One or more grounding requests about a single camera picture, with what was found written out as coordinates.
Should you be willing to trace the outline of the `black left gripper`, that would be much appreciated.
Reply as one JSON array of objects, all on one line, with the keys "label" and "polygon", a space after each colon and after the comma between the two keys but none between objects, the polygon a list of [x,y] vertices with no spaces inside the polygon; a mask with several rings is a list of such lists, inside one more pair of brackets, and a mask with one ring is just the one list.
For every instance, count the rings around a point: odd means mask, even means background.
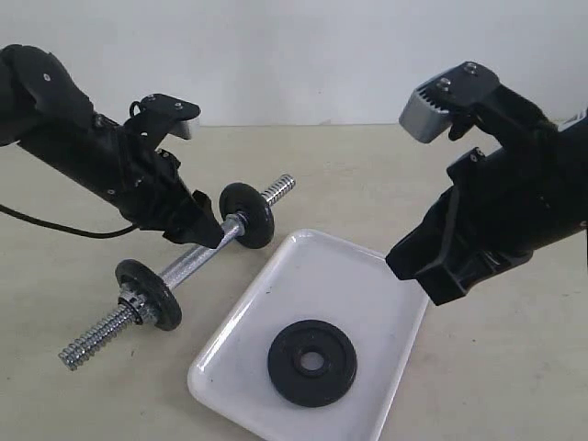
[{"label": "black left gripper", "polygon": [[131,230],[164,230],[163,237],[172,243],[218,246],[221,225],[211,199],[199,190],[191,193],[179,174],[181,162],[159,149],[168,135],[189,138],[190,120],[130,117],[122,124],[108,123],[119,172],[112,204]]}]

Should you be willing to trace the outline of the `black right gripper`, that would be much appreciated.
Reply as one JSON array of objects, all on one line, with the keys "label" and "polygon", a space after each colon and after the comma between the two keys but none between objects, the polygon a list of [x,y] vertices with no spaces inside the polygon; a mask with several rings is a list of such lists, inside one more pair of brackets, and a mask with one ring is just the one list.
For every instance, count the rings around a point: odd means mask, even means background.
[{"label": "black right gripper", "polygon": [[527,263],[549,239],[551,154],[500,149],[449,168],[453,186],[385,261],[443,305]]}]

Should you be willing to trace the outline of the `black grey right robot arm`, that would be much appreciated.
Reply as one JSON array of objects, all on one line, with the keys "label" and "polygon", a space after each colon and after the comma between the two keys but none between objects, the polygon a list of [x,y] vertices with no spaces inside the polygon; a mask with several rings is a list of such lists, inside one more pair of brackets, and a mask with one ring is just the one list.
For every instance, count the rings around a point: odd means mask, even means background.
[{"label": "black grey right robot arm", "polygon": [[472,127],[500,149],[474,148],[447,168],[452,185],[385,261],[442,305],[587,227],[587,122],[559,130],[503,85],[468,106],[441,106],[455,141]]}]

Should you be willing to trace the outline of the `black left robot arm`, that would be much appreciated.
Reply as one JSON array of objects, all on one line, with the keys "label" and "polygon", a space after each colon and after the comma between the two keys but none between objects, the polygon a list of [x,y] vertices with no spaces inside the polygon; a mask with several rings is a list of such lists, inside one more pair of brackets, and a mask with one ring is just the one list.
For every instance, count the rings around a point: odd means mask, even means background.
[{"label": "black left robot arm", "polygon": [[63,64],[40,48],[1,50],[1,143],[17,144],[115,207],[132,227],[172,243],[217,247],[224,236],[209,197],[190,191],[180,162],[158,149],[168,135],[189,139],[198,105],[152,94],[119,124],[97,112]]}]

